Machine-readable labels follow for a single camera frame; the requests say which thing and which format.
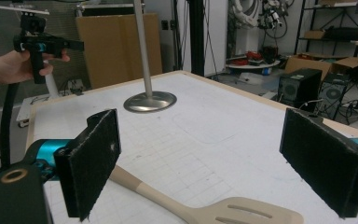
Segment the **black hose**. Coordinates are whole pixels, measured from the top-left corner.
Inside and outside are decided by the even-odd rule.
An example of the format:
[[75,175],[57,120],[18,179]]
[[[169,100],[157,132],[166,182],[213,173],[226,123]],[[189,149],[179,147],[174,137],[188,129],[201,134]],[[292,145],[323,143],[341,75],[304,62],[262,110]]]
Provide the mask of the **black hose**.
[[0,130],[0,152],[1,152],[1,169],[2,171],[10,167],[10,122],[13,111],[14,99],[20,83],[9,84],[7,95],[2,110],[1,130]]

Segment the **wooden spatula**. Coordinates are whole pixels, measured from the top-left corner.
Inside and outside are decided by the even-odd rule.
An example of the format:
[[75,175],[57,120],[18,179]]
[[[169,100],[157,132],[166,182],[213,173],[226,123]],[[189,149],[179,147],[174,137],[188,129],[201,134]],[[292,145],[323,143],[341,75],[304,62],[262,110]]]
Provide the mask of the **wooden spatula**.
[[227,198],[212,205],[192,208],[151,188],[142,180],[116,165],[109,177],[119,185],[161,205],[187,223],[302,224],[303,217],[294,211],[246,198]]

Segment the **pole base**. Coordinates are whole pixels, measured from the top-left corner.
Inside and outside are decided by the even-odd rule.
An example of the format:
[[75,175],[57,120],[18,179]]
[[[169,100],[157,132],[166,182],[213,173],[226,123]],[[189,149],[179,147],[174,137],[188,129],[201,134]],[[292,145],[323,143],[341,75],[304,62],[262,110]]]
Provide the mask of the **pole base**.
[[176,103],[176,96],[164,91],[152,91],[152,96],[147,97],[146,92],[137,94],[124,102],[124,108],[134,113],[157,112]]

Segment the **floor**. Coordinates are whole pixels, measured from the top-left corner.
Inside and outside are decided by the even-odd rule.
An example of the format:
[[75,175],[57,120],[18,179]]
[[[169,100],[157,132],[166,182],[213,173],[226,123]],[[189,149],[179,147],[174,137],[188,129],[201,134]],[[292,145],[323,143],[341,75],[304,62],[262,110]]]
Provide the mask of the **floor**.
[[[281,70],[273,71],[269,76],[252,75],[252,74],[223,74],[213,77],[214,80],[227,84],[231,87],[248,91],[254,94],[263,95],[267,92],[276,92],[279,84],[279,76]],[[343,102],[358,100],[358,85],[351,88],[345,95]],[[352,114],[350,117],[345,118],[347,108],[342,107],[341,113],[337,115],[336,121],[348,124],[358,120],[358,114]],[[19,127],[16,118],[20,111],[20,106],[17,105],[13,109],[10,140],[11,140],[11,162],[20,161],[24,155],[26,138],[28,133],[27,127]]]

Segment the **human hand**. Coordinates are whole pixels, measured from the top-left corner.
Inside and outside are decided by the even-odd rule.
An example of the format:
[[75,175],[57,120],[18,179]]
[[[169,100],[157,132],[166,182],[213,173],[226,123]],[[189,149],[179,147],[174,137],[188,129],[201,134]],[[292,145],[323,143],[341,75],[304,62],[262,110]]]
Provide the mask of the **human hand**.
[[[51,54],[43,54],[43,60],[52,60],[54,56]],[[66,50],[62,50],[62,57],[60,59],[63,62],[69,62],[70,58],[66,53]],[[49,63],[44,63],[44,68],[39,71],[41,76],[51,74],[53,66]],[[28,50],[23,52],[17,52],[12,50],[11,52],[0,57],[0,84],[11,84],[17,82],[23,82],[25,80],[33,78],[32,65],[30,60],[30,52]]]

